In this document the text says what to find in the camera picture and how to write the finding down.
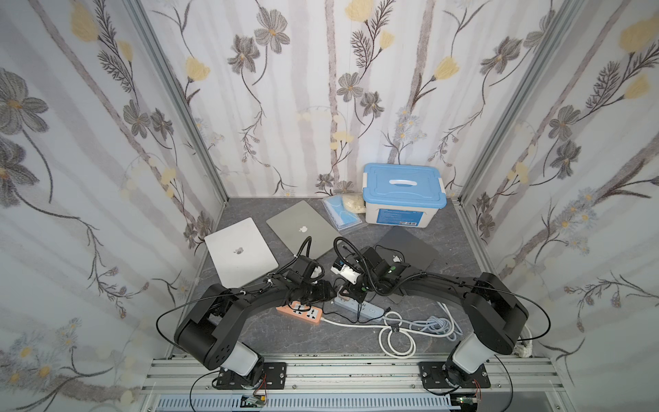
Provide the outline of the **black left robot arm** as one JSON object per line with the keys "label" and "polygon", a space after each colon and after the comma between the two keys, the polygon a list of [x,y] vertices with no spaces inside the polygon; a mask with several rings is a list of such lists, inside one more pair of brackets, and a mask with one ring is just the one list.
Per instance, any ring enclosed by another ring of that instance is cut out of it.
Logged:
{"label": "black left robot arm", "polygon": [[174,342],[210,371],[228,370],[241,386],[263,383],[264,358],[239,342],[247,319],[276,307],[298,304],[300,311],[333,300],[336,291],[324,279],[324,268],[311,258],[312,237],[303,241],[297,254],[264,278],[254,290],[209,287],[174,333]]}

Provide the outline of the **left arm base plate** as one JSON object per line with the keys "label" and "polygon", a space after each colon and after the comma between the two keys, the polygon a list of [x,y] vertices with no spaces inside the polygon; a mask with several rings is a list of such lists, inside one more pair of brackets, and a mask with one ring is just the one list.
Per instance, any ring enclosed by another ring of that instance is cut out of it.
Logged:
{"label": "left arm base plate", "polygon": [[213,379],[212,387],[216,390],[283,390],[287,372],[286,362],[258,362],[247,376],[222,369]]}

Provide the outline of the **aluminium frame rail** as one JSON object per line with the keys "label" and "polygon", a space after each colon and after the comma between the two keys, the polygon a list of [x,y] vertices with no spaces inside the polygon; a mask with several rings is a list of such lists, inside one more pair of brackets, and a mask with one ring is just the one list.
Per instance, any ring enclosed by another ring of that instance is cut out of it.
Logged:
{"label": "aluminium frame rail", "polygon": [[430,380],[441,355],[267,355],[267,382],[233,384],[192,359],[155,360],[141,411],[573,411],[550,360],[492,358],[478,383],[452,391]]}

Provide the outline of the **silver white Apple laptop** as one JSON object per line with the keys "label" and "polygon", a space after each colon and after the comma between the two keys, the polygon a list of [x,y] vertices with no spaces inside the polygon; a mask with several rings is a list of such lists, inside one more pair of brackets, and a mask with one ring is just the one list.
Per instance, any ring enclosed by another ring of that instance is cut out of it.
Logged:
{"label": "silver white Apple laptop", "polygon": [[225,288],[240,288],[278,267],[252,218],[205,237],[217,275]]}

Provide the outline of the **dark grey closed laptop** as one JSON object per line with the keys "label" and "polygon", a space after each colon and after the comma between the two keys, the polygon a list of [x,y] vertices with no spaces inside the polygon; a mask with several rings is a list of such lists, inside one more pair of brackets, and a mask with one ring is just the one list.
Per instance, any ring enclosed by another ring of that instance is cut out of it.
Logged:
{"label": "dark grey closed laptop", "polygon": [[420,270],[428,270],[439,257],[436,249],[399,227],[389,230],[375,249],[389,264],[405,263]]}

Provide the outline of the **grey Apple laptop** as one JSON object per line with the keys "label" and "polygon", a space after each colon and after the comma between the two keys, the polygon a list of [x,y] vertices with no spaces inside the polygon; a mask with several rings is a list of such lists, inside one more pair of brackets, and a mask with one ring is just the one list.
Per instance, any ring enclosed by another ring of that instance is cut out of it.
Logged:
{"label": "grey Apple laptop", "polygon": [[303,241],[311,236],[309,257],[319,259],[333,248],[340,234],[331,223],[306,201],[300,201],[285,211],[269,218],[266,223],[288,249],[295,254]]}

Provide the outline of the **grey white power strip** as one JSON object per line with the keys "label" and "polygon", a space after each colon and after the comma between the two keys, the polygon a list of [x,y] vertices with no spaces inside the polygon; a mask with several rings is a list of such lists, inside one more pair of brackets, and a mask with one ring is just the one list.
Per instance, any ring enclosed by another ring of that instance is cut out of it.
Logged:
{"label": "grey white power strip", "polygon": [[366,320],[380,319],[385,313],[384,309],[370,302],[358,303],[350,298],[344,299],[342,297],[336,297],[334,298],[333,303],[342,309],[358,314],[361,319]]}

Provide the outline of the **bag of white items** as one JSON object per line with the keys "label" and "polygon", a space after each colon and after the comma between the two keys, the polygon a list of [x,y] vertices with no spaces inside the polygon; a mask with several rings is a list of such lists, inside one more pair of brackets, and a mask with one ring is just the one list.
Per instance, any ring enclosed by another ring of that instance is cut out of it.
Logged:
{"label": "bag of white items", "polygon": [[365,214],[367,206],[364,198],[358,193],[347,193],[342,195],[343,207],[350,213]]}

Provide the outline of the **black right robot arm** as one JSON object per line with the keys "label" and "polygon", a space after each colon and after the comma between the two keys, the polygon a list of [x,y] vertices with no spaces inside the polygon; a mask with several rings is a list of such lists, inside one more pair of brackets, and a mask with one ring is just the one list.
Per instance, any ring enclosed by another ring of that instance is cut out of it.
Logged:
{"label": "black right robot arm", "polygon": [[529,312],[494,274],[454,277],[407,263],[389,264],[375,248],[359,250],[343,237],[334,239],[333,248],[336,263],[356,274],[347,291],[358,302],[372,292],[449,301],[463,309],[473,332],[456,345],[444,363],[444,378],[450,386],[461,386],[477,377],[479,368],[490,358],[512,354],[522,336]]}

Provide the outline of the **orange power strip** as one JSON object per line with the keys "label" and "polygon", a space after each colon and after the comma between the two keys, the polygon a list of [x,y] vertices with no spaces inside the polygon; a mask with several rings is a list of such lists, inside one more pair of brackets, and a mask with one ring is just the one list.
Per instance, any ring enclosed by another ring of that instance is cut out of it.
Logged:
{"label": "orange power strip", "polygon": [[304,306],[298,301],[294,301],[286,306],[278,307],[276,311],[284,316],[313,325],[320,324],[323,318],[323,311],[321,308]]}

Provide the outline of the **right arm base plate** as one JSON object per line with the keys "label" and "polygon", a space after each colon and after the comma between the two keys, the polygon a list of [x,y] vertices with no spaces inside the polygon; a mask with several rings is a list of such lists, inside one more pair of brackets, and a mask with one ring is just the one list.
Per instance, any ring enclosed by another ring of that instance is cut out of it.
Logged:
{"label": "right arm base plate", "polygon": [[482,364],[473,374],[467,374],[462,369],[445,362],[419,362],[420,379],[425,389],[489,389],[491,382],[485,365]]}

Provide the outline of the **blue lidded white storage box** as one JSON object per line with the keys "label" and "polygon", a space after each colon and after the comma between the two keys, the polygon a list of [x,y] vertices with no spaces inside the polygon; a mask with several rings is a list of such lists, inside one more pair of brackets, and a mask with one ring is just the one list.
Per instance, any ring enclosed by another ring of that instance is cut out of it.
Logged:
{"label": "blue lidded white storage box", "polygon": [[362,196],[370,224],[426,228],[447,204],[439,170],[432,167],[368,163]]}

